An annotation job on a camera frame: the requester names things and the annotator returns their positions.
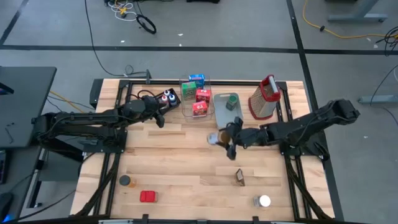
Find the black cap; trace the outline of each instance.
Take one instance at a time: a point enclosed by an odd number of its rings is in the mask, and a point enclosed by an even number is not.
[[[129,177],[128,175],[123,175],[123,176],[121,176],[120,179],[119,179],[119,183],[120,183],[121,185],[123,185],[123,186],[129,185],[129,184],[130,184],[130,181],[131,181],[131,179],[130,179],[130,177]]]

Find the small red box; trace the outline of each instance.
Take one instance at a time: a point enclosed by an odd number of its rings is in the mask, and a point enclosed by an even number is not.
[[[193,117],[201,117],[207,115],[207,104],[205,101],[192,104]]]
[[[157,192],[153,190],[143,190],[139,200],[140,202],[157,202]]]
[[[205,101],[210,102],[211,90],[200,90],[197,89],[197,102]]]

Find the yellow cable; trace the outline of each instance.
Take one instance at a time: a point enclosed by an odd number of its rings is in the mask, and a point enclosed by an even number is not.
[[[315,24],[312,24],[311,22],[309,22],[309,21],[305,18],[305,8],[306,8],[306,6],[307,6],[307,3],[308,3],[308,0],[305,0],[304,7],[303,7],[303,19],[304,19],[304,21],[305,21],[307,24],[309,24],[309,25],[311,25],[311,26],[313,26],[313,27],[316,27],[316,28],[318,28],[318,29],[321,29],[320,26],[315,25]],[[354,36],[342,36],[342,35],[336,34],[335,32],[333,32],[333,31],[331,31],[331,30],[328,30],[328,29],[324,29],[324,31],[326,31],[326,32],[328,32],[328,33],[330,33],[330,34],[332,34],[332,35],[338,37],[338,38],[342,38],[342,39],[354,39],[354,38],[362,38],[362,37],[368,37],[368,36],[375,36],[375,37],[385,37],[385,36],[386,36],[385,34],[364,34],[364,35],[354,35]]]
[[[74,107],[76,110],[80,111],[81,113],[84,113],[84,111],[82,111],[79,107],[75,106],[71,101],[65,99],[63,96],[59,95],[58,93],[56,93],[56,92],[54,92],[54,91],[52,91],[52,90],[50,90],[50,93],[52,93],[52,94],[54,94],[55,96],[57,96],[57,97],[59,97],[59,98],[65,100],[65,102],[69,103],[70,106]]]

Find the wooden tabletop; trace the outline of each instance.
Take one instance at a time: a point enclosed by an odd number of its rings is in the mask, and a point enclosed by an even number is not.
[[[97,112],[113,109],[118,83],[117,79],[104,80]],[[303,83],[287,82],[287,87],[293,117],[309,113]],[[134,85],[132,93],[145,89],[158,94],[168,88],[174,88],[181,97],[178,85]],[[276,122],[277,116],[265,121],[251,116],[248,98],[256,88],[212,85],[211,90],[213,94],[238,93],[243,128],[258,128],[259,124]],[[287,121],[284,106],[282,111]],[[260,220],[294,219],[285,162],[277,146],[248,149],[237,146],[236,160],[231,161],[222,147],[211,146],[206,141],[209,133],[217,131],[215,116],[208,121],[187,122],[181,106],[165,115],[165,126],[161,129],[155,121],[133,124],[127,129],[126,150],[121,156],[118,178],[129,175],[137,180],[137,185],[129,188],[117,182],[111,218],[142,218],[143,214],[149,214],[150,219],[252,220],[253,216]],[[97,188],[103,157],[103,154],[96,154],[83,164],[72,214],[84,206]],[[308,191],[325,213],[334,217],[322,163],[317,157],[303,156],[302,164]],[[234,180],[239,168],[244,174],[245,187]],[[158,202],[140,203],[141,190],[158,192]],[[302,197],[297,188],[296,192],[300,215],[304,217]],[[107,194],[106,189],[102,213]],[[268,195],[271,205],[255,207],[253,198],[259,195]]]

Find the gray floor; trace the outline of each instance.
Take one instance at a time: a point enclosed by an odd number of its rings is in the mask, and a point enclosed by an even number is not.
[[[14,16],[19,1],[4,1],[0,7],[0,34]],[[302,20],[304,0],[293,0],[298,26],[306,49],[381,50],[374,46],[378,37],[341,40]],[[331,13],[353,10],[351,3],[309,0],[307,19],[326,25],[341,35],[384,34],[394,27],[398,2],[380,1],[374,12],[388,13],[383,24],[328,24]],[[145,33],[137,24],[118,21],[101,0],[88,0],[88,10],[96,45],[105,46],[194,46],[194,47],[275,47],[296,48],[285,1],[221,0],[220,4],[148,1],[141,3],[144,14],[158,27],[157,35]],[[29,0],[6,40],[6,45],[90,45],[84,2],[79,0]],[[258,80],[274,74],[278,80],[303,80],[298,54],[247,52],[118,52],[98,55],[113,73],[122,73],[127,64],[135,70],[149,69],[156,78],[178,78],[190,73],[205,73],[217,79]],[[383,76],[398,62],[397,56],[310,55],[307,54],[319,105],[335,98],[347,98],[361,112],[349,126],[333,126],[326,131],[333,170],[345,220],[365,223],[394,223],[398,218],[398,152],[396,126],[384,110],[357,104],[361,95],[370,95]],[[3,66],[56,66],[52,90],[70,100],[88,104],[94,78],[109,77],[91,51],[0,50]],[[389,77],[380,93],[397,93],[397,81]],[[67,104],[52,100],[62,110]],[[395,106],[389,106],[398,113]],[[46,104],[44,113],[56,111]],[[50,156],[51,164],[60,158]],[[72,191],[76,181],[49,182],[39,200],[44,206]],[[65,217],[72,197],[32,219]],[[33,212],[26,209],[24,214]]]

